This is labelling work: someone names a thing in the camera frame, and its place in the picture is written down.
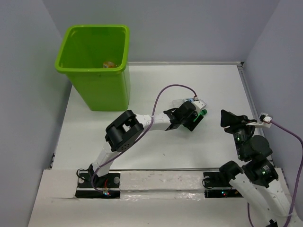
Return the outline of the green plastic bottle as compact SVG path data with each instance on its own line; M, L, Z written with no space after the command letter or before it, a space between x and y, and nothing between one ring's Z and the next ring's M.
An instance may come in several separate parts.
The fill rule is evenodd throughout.
M199 112L199 114L197 115L197 117L194 119L194 122L202 120L206 114L207 114L207 110L206 109L202 109Z

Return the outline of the clear bottle green blue label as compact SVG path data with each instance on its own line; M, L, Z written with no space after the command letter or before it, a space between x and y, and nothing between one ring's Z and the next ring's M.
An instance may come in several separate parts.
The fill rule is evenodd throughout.
M172 108L179 108L184 102L189 101L193 102L193 98L184 98L184 99L175 99L171 102Z

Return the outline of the small orange bottle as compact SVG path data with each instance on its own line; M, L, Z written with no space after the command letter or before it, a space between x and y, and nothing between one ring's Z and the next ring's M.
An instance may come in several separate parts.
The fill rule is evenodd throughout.
M111 62L111 61L106 61L103 63L103 68L105 69L111 69L111 68L115 68L116 64Z

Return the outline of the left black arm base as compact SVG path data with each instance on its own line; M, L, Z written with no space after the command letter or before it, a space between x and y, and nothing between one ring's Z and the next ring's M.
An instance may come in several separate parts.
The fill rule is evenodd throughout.
M94 177L94 187L91 184L93 172L78 169L75 197L78 199L119 199L121 173L110 171L107 175Z

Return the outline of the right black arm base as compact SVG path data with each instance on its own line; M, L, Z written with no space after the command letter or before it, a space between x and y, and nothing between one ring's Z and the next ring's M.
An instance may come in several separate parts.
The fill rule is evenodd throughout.
M204 172L202 186L206 198L242 198L236 188L236 177L242 175L241 168L234 161L222 165L219 170Z

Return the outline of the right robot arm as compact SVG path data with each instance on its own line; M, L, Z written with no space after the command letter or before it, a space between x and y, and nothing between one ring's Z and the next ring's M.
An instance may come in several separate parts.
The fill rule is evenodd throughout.
M221 110L220 126L233 136L237 156L245 162L239 166L229 161L219 168L218 180L231 185L267 222L269 227L301 227L302 220L279 181L279 175L268 160L273 151L268 140L255 135L258 127L270 127L272 118L262 114L258 120Z

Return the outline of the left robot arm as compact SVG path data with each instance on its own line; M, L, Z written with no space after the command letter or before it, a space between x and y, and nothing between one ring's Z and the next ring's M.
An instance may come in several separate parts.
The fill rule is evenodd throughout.
M105 142L97 159L88 167L88 181L100 187L106 180L114 158L130 149L148 131L170 131L184 126L190 131L207 113L202 100L184 99L179 106L156 115L123 112L106 128Z

